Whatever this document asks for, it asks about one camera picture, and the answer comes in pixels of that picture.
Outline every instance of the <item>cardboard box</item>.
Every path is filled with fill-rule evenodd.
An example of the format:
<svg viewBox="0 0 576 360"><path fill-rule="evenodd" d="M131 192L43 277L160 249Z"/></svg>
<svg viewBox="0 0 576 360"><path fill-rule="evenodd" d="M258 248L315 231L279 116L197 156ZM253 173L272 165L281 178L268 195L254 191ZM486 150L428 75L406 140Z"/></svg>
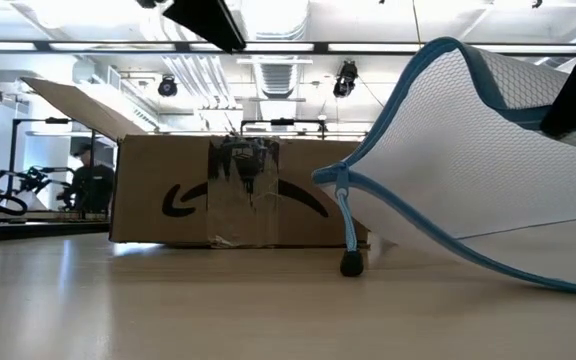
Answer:
<svg viewBox="0 0 576 360"><path fill-rule="evenodd" d="M217 247L341 246L343 218L313 170L357 143L127 136L111 241ZM366 230L357 225L358 238Z"/></svg>

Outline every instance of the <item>white mesh fabric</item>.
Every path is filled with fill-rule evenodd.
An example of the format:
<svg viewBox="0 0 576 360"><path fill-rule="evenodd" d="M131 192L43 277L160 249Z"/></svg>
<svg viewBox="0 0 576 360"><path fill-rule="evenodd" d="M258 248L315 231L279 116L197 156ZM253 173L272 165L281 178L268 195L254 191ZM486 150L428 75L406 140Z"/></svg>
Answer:
<svg viewBox="0 0 576 360"><path fill-rule="evenodd" d="M504 109L550 105L565 82L565 74L555 70L484 52L482 57L494 78L486 86L496 87L505 106L496 104ZM473 58L470 64L481 65ZM377 187L355 179L348 198L353 216L397 244L537 283L543 279L534 276L542 276L564 284L552 286L571 290L576 287L576 146L502 117L476 90L471 74L481 72L468 66L454 50L414 75L387 129L361 159L349 163L351 171L387 190L377 198L357 189L374 192ZM576 133L566 141L576 145ZM324 190L333 195L332 185ZM420 219L390 207L387 202L397 199L388 192L448 236L437 232L436 241L430 241L422 230L432 227L408 222L406 217Z"/></svg>
<svg viewBox="0 0 576 360"><path fill-rule="evenodd" d="M493 75L509 109L551 105L568 74L488 51L477 50Z"/></svg>
<svg viewBox="0 0 576 360"><path fill-rule="evenodd" d="M352 170L456 238L576 219L576 147L488 108L458 50L416 78L389 128ZM355 216L363 221L364 214Z"/></svg>

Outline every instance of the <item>box flap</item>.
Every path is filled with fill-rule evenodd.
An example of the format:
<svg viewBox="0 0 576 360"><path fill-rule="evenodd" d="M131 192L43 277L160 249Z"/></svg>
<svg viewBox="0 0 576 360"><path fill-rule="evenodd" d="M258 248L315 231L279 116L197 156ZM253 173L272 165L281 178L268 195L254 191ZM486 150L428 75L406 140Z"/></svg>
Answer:
<svg viewBox="0 0 576 360"><path fill-rule="evenodd" d="M86 95L76 86L36 78L21 78L37 94L66 116L94 129L112 140L147 132L125 116Z"/></svg>

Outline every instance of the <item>person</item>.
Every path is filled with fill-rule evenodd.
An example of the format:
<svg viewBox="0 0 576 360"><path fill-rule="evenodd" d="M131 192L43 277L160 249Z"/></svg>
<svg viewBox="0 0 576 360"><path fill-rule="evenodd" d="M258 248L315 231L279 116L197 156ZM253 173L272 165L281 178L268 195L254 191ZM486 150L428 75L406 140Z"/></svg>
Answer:
<svg viewBox="0 0 576 360"><path fill-rule="evenodd" d="M112 199L115 172L102 164L93 165L91 150L90 144L84 144L73 154L81 160L83 166L75 170L70 189L58 195L58 198L74 194L75 210L107 213Z"/></svg>

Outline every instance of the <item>blue chair trim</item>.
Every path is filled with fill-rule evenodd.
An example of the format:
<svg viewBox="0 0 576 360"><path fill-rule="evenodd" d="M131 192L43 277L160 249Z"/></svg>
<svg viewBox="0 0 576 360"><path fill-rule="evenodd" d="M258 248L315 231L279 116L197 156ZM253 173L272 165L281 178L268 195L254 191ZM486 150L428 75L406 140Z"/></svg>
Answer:
<svg viewBox="0 0 576 360"><path fill-rule="evenodd" d="M334 178L334 173L322 170L321 172L318 172L315 177L317 178L316 181L319 184L326 184L331 182L327 180ZM393 194L390 190L384 188L372 179L349 170L348 180L350 187L368 192L371 195L386 202L390 207L399 212L399 214L401 214L406 220L423 231L428 237L430 237L430 239L434 240L453 254L460 256L476 265L490 269L500 274L513 277L515 279L576 294L576 283L528 273L523 270L502 264L469 248L468 246L462 244L458 239L450 236L433 222L428 220L412 206L408 205L397 195Z"/></svg>

